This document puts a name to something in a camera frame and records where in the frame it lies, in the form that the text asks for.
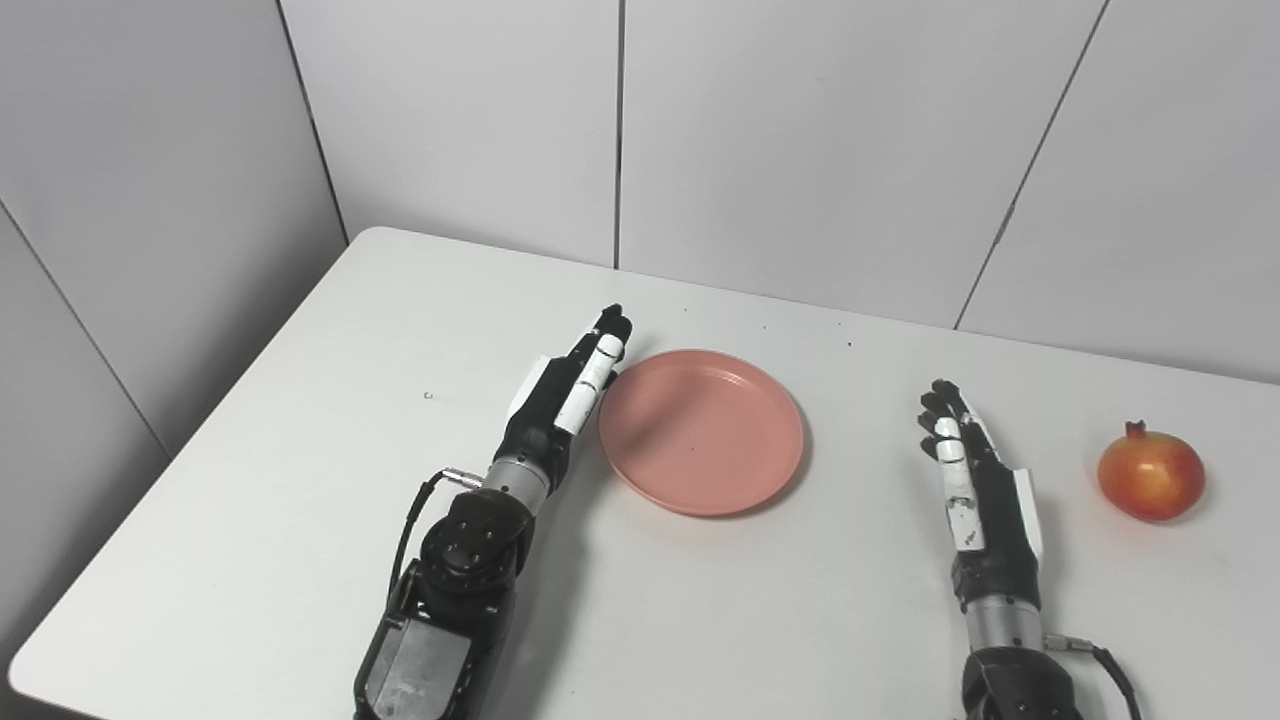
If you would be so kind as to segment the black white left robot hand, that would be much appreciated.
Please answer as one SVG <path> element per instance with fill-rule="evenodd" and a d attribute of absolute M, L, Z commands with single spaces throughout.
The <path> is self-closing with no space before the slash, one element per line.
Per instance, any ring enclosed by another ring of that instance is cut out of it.
<path fill-rule="evenodd" d="M 571 446 L 617 379 L 634 324 L 620 304 L 604 309 L 568 354 L 544 357 L 526 378 L 494 460 L 540 471 L 547 495 L 562 484 Z"/>

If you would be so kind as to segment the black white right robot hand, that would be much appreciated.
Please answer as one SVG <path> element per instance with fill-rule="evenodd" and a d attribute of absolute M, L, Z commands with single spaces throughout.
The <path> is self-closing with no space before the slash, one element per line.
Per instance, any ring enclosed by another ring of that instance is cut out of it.
<path fill-rule="evenodd" d="M 1024 514 L 1028 497 L 1015 471 L 955 383 L 933 380 L 920 404 L 920 447 L 941 474 L 959 607 L 968 611 L 979 600 L 1000 597 L 1039 610 L 1041 562 Z"/>

